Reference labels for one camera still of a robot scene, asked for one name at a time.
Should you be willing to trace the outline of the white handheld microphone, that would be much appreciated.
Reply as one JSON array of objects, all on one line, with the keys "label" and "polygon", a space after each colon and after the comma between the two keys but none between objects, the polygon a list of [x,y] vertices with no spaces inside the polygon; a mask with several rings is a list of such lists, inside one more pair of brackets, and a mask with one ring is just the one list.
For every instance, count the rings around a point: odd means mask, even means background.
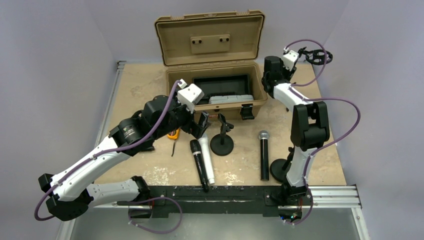
[{"label": "white handheld microphone", "polygon": [[206,133],[204,133],[201,138],[198,139],[200,144],[203,162],[205,167],[205,173],[207,177],[207,181],[209,185],[215,184],[215,174],[211,159],[210,146],[209,146],[209,138]]}]

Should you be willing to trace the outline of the black handheld microphone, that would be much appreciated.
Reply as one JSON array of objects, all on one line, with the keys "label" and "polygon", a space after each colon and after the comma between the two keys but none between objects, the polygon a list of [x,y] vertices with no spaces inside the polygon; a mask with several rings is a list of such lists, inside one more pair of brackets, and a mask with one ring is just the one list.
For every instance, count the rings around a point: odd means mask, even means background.
[{"label": "black handheld microphone", "polygon": [[193,155],[196,169],[198,172],[199,180],[202,186],[202,189],[205,193],[209,191],[209,182],[206,174],[203,154],[201,150],[201,145],[198,140],[193,139],[189,142],[190,150]]}]

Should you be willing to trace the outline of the black round-base mic stand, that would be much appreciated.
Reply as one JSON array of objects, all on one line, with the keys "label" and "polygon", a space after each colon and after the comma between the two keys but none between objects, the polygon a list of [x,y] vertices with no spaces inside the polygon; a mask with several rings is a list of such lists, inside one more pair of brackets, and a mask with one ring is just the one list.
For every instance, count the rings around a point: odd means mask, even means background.
[{"label": "black round-base mic stand", "polygon": [[211,139],[210,149],[215,155],[223,157],[229,155],[234,149],[234,141],[227,135],[234,128],[234,125],[227,122],[222,113],[218,114],[218,121],[221,123],[220,133]]}]

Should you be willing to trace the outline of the silver-head black microphone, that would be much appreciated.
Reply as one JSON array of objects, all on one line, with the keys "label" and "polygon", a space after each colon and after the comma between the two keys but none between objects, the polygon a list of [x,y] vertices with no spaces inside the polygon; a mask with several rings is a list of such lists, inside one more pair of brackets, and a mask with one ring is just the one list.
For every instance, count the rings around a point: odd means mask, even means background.
[{"label": "silver-head black microphone", "polygon": [[260,179],[269,181],[269,138],[266,130],[261,130],[258,135],[260,142]]}]

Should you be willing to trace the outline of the black tripod mic stand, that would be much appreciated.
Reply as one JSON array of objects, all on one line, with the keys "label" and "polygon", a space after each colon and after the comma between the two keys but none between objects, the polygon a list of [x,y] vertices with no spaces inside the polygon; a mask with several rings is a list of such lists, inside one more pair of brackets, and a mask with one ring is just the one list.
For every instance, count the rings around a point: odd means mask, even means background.
[{"label": "black tripod mic stand", "polygon": [[[321,48],[316,50],[306,50],[305,47],[300,48],[296,52],[299,53],[299,58],[297,60],[297,63],[299,59],[304,56],[305,60],[315,66],[323,66],[325,67],[326,64],[330,63],[333,60],[333,55],[329,51]],[[297,67],[293,68],[292,71],[288,71],[284,67],[284,63],[282,61],[282,70],[283,70],[283,79],[284,84],[282,86],[282,100],[281,102],[285,105],[286,110],[289,112],[293,111],[294,106],[297,105],[311,105],[316,100],[315,99],[309,99],[302,93],[300,93],[298,90],[295,89],[295,87],[299,87],[300,85],[298,83],[292,83],[291,79],[294,75],[294,73],[297,70]]]}]

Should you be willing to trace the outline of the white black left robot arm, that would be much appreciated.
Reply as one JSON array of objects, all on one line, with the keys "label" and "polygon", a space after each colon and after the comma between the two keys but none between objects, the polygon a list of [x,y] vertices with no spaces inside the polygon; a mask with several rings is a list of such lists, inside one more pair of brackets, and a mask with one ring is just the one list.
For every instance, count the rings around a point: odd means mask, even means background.
[{"label": "white black left robot arm", "polygon": [[95,180],[115,165],[144,152],[155,140],[175,130],[196,139],[209,127],[208,113],[195,121],[199,96],[158,95],[144,108],[122,120],[103,141],[72,167],[58,174],[45,173],[38,182],[44,191],[43,202],[52,218],[69,221],[89,208],[112,202],[146,203],[150,189],[140,176],[122,182],[96,184]]}]

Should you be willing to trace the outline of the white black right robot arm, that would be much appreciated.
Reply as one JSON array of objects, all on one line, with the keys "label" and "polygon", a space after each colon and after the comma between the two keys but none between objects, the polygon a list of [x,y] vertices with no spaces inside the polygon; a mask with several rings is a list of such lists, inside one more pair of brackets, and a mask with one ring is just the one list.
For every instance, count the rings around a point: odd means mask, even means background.
[{"label": "white black right robot arm", "polygon": [[271,164],[271,175],[282,183],[280,196],[294,203],[308,191],[310,164],[317,150],[330,138],[327,105],[308,100],[290,83],[296,71],[296,60],[267,56],[264,59],[261,83],[264,91],[281,102],[292,113],[290,140],[293,147],[287,159]]}]

